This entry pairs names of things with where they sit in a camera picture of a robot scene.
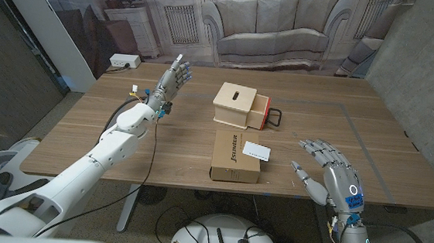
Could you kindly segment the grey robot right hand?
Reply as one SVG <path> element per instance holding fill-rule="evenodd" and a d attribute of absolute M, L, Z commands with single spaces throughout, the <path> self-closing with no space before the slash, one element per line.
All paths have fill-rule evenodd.
<path fill-rule="evenodd" d="M 304 182 L 309 197 L 319 205 L 330 204 L 337 214 L 360 217 L 364 210 L 364 191 L 361 177 L 344 154 L 327 141 L 306 139 L 299 145 L 324 168 L 325 185 L 311 178 L 295 161 L 292 168 Z"/>

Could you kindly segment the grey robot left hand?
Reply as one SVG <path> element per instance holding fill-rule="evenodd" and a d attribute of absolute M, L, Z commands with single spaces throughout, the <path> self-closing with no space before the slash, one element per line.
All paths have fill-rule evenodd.
<path fill-rule="evenodd" d="M 166 70 L 161 79 L 158 80 L 154 91 L 149 95 L 146 104 L 153 111 L 158 111 L 161 107 L 176 97 L 177 91 L 191 79 L 190 64 L 181 63 L 183 55 L 180 54 Z"/>

